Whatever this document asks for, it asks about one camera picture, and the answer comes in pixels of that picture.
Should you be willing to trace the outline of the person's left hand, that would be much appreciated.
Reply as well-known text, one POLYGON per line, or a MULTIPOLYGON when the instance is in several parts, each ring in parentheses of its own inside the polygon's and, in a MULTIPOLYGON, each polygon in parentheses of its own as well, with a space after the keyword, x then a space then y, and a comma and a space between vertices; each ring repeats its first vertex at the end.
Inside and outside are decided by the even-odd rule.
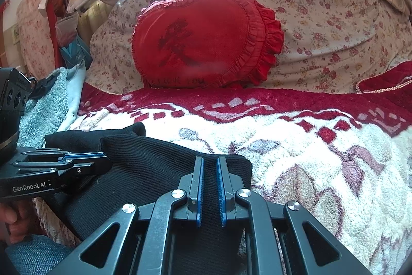
POLYGON ((1 224, 8 226, 9 233, 1 231, 1 242, 9 236, 11 244, 21 242, 26 236, 37 232, 37 216, 31 199, 9 204, 1 203, 1 224))

